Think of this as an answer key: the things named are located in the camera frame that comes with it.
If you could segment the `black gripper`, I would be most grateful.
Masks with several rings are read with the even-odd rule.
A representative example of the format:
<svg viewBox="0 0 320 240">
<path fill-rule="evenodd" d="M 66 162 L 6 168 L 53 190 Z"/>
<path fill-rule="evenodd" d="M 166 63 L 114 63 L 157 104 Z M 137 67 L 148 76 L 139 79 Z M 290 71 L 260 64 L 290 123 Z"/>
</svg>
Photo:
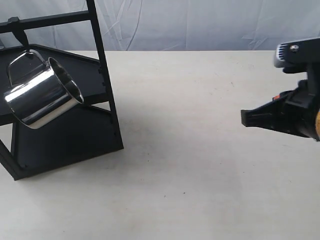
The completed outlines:
<svg viewBox="0 0 320 240">
<path fill-rule="evenodd" d="M 320 63 L 283 63 L 286 74 L 306 73 L 284 97 L 240 111 L 241 123 L 302 138 L 320 140 Z"/>
</svg>

